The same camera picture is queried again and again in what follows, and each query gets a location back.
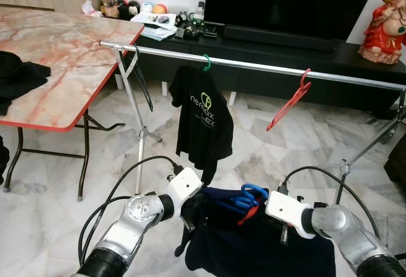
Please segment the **tiled floor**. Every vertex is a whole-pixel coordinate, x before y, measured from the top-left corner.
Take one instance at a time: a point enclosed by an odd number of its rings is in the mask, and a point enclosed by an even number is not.
[[[174,154],[180,110],[171,106],[170,97],[160,95],[160,84],[150,82],[149,88],[154,112],[149,112],[140,93],[137,98],[145,124],[163,142],[148,139],[145,156],[168,155],[184,166],[192,166],[187,156],[179,158]],[[275,189],[297,167],[327,167],[348,158],[384,124],[360,111],[299,103],[276,128],[266,132],[270,119],[283,104],[284,100],[275,98],[237,95],[230,108],[235,123],[233,155],[219,162],[213,186],[239,189],[250,182]],[[89,112],[106,126],[122,121],[127,126],[112,132],[91,131],[91,158],[82,202],[76,201],[81,160],[23,153],[14,171],[11,192],[0,192],[0,276],[62,277],[74,273],[83,222],[106,199],[119,175],[137,161],[138,125],[126,93],[107,86]],[[396,254],[406,251],[405,191],[388,179],[383,165],[405,132],[401,125],[385,145],[376,145],[362,157],[348,176],[348,183],[373,213],[383,242]],[[14,153],[16,130],[0,127],[0,134]],[[80,129],[65,134],[25,130],[25,142],[31,148],[80,154],[82,135]],[[145,164],[142,192],[162,191],[170,172],[165,161]],[[132,194],[134,186],[132,173],[117,195]],[[293,195],[303,195],[308,203],[331,203],[335,192],[330,180],[306,171],[292,179],[291,188]],[[342,204],[371,229],[360,207],[346,193]],[[122,203],[118,203],[107,210],[91,246],[121,209]],[[173,256],[181,231],[180,221],[164,222],[151,229],[127,276],[206,275],[203,271],[189,271],[182,257]],[[338,253],[336,259],[338,276],[354,276]]]

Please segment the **red table edge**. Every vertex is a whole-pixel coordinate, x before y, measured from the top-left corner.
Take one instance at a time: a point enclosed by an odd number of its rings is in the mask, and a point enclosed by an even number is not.
[[[135,35],[134,39],[131,41],[130,45],[133,45],[136,40],[139,38],[140,34],[144,30],[144,26],[142,26],[142,29]],[[85,104],[83,109],[79,112],[77,117],[74,119],[74,121],[69,125],[68,127],[48,127],[48,126],[41,126],[41,125],[30,125],[30,124],[24,124],[24,123],[17,123],[17,122],[9,122],[7,120],[0,120],[0,125],[6,125],[6,126],[13,126],[13,127],[21,127],[21,128],[29,128],[29,129],[37,129],[37,130],[44,130],[44,131],[53,131],[53,132],[68,132],[71,131],[79,119],[83,116],[84,112],[89,108],[89,106],[92,104],[92,102],[95,100],[97,94],[99,94],[100,90],[104,87],[108,79],[112,76],[114,71],[117,69],[118,63],[115,63],[110,72],[107,74],[106,78],[103,79],[101,84],[98,86],[96,91],[93,93],[93,95],[90,97],[88,102]]]

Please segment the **red figurine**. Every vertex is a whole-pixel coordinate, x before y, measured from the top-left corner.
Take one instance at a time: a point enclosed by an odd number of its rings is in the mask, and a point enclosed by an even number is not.
[[[383,0],[364,32],[359,53],[375,63],[397,63],[406,45],[406,0]]]

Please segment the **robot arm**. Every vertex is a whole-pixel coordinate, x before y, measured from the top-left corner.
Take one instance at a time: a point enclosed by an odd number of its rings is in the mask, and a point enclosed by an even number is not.
[[[319,234],[333,239],[354,273],[359,277],[404,277],[405,270],[362,221],[341,205],[313,208],[273,191],[266,213],[294,226],[303,238]]]
[[[177,219],[181,207],[202,187],[193,170],[185,168],[168,185],[166,194],[134,196],[72,277],[121,277],[128,270],[147,230]]]

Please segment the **marble table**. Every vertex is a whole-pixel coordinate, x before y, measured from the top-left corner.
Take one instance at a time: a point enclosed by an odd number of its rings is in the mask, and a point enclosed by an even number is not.
[[[23,61],[51,68],[48,83],[17,98],[0,125],[18,128],[18,149],[10,165],[4,191],[10,190],[13,168],[22,151],[83,158],[78,200],[89,159],[89,129],[104,128],[87,109],[113,74],[117,64],[112,50],[99,41],[133,44],[143,30],[140,23],[49,11],[0,7],[0,51],[9,51]],[[84,117],[84,125],[78,120]],[[71,155],[23,148],[23,128],[67,132],[83,127],[85,155]]]

